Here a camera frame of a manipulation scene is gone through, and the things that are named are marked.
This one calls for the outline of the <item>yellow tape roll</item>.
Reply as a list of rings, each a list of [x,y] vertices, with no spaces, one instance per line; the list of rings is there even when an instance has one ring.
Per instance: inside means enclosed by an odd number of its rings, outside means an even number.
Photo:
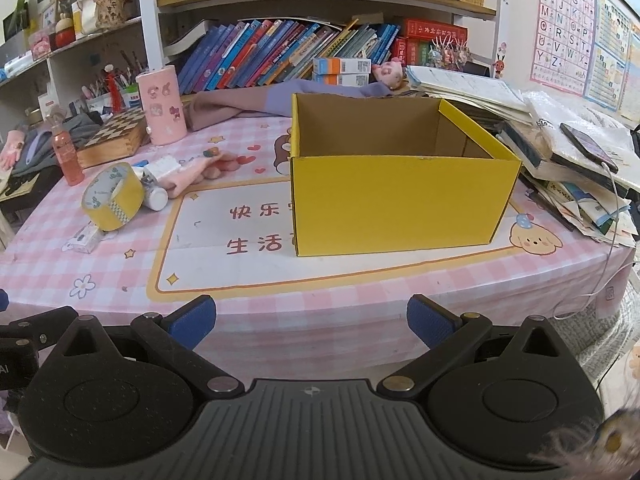
[[[128,162],[99,172],[81,197],[81,208],[102,231],[126,226],[142,207],[143,186]]]

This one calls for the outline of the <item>yellow cardboard box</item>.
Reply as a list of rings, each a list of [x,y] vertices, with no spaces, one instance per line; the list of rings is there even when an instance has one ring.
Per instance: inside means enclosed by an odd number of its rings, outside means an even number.
[[[444,99],[292,97],[301,257],[486,245],[521,162]]]

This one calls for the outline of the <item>stack of papers and books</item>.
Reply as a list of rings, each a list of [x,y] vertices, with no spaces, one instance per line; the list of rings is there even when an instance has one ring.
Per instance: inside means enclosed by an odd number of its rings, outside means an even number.
[[[498,139],[520,159],[525,180],[570,226],[597,242],[639,241],[639,129],[580,99],[521,92],[499,79],[410,66],[411,87],[445,98],[485,122],[498,118]],[[560,129],[591,136],[616,165],[612,172],[585,157]]]

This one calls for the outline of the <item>pink plush item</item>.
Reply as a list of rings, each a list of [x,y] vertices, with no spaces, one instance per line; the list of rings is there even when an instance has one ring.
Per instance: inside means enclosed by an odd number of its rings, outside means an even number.
[[[163,188],[173,200],[191,185],[203,180],[216,180],[226,172],[239,168],[237,154],[209,148],[186,162],[179,162],[175,156],[165,155],[149,162],[142,171],[143,177]]]

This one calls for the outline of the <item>pink pig plush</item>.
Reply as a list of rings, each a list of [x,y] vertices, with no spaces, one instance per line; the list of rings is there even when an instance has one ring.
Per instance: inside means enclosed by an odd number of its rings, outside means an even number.
[[[382,64],[372,66],[374,79],[381,84],[385,84],[390,90],[399,89],[404,83],[404,66],[399,58],[391,58]]]

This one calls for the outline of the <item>white tissue packet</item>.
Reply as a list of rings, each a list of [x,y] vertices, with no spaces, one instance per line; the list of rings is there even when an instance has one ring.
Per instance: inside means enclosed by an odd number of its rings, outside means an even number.
[[[77,231],[62,247],[62,252],[91,254],[104,239],[105,232],[89,221]]]

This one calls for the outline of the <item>pink checkered tablecloth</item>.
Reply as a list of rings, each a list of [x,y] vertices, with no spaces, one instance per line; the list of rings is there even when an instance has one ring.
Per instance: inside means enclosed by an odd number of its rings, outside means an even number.
[[[593,376],[637,340],[634,252],[562,226],[523,185],[485,246],[297,257],[290,184],[273,166],[289,126],[280,117],[231,119],[169,145],[182,160],[227,150],[241,167],[159,212],[140,211],[88,254],[70,248],[88,223],[82,187],[58,184],[2,252],[10,298],[2,320],[72,306],[126,324],[207,294],[217,323],[198,350],[244,380],[331,377],[418,356],[422,344],[406,323],[415,294],[503,325],[544,315]]]

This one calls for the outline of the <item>pink purple cloth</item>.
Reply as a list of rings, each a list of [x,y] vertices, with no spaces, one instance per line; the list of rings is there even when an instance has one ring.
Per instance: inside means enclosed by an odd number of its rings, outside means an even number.
[[[242,114],[291,117],[293,94],[334,94],[349,98],[384,98],[392,92],[382,82],[363,87],[341,87],[306,79],[293,79],[265,87],[198,92],[183,107],[186,126],[198,131]]]

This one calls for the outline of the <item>orange white medicine box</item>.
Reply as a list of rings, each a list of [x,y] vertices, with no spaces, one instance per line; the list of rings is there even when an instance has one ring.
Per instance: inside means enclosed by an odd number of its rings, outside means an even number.
[[[363,87],[369,83],[371,66],[368,58],[316,58],[312,79],[334,86]]]

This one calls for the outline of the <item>pink spray bottle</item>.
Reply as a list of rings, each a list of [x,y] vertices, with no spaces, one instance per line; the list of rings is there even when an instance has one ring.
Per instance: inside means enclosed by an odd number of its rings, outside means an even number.
[[[67,184],[75,186],[85,179],[85,175],[72,136],[63,125],[64,118],[65,114],[58,106],[50,110],[48,122],[52,133],[52,148]]]

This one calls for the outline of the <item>white small bottle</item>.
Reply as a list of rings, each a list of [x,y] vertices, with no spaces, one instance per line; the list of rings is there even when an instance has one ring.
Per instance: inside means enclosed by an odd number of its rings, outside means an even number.
[[[143,206],[152,211],[162,211],[169,202],[168,192],[145,167],[133,166],[132,169],[142,184]]]

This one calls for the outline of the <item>wooden chess box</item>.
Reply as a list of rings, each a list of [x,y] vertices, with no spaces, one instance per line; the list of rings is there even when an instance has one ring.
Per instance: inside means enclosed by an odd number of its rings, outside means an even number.
[[[78,162],[82,169],[116,162],[136,154],[148,142],[144,111],[140,107],[130,108],[110,118],[77,151]]]

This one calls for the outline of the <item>black smartphone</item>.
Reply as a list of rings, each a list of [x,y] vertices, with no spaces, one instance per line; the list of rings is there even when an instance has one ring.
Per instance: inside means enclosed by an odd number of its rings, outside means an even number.
[[[600,166],[605,166],[612,174],[618,173],[618,166],[614,160],[606,154],[606,151],[587,133],[584,133],[565,122],[562,122],[560,129],[564,136],[578,149],[585,157]]]

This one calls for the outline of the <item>pink cylindrical container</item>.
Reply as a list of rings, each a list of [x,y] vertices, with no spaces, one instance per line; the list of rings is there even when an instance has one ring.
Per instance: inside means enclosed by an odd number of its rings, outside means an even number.
[[[151,143],[162,146],[182,140],[188,132],[175,67],[141,74],[137,84]]]

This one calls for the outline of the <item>alphabet wall poster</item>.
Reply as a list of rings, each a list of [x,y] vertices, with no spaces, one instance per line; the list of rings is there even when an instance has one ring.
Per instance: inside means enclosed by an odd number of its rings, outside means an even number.
[[[530,79],[581,96],[594,35],[596,0],[539,0]]]

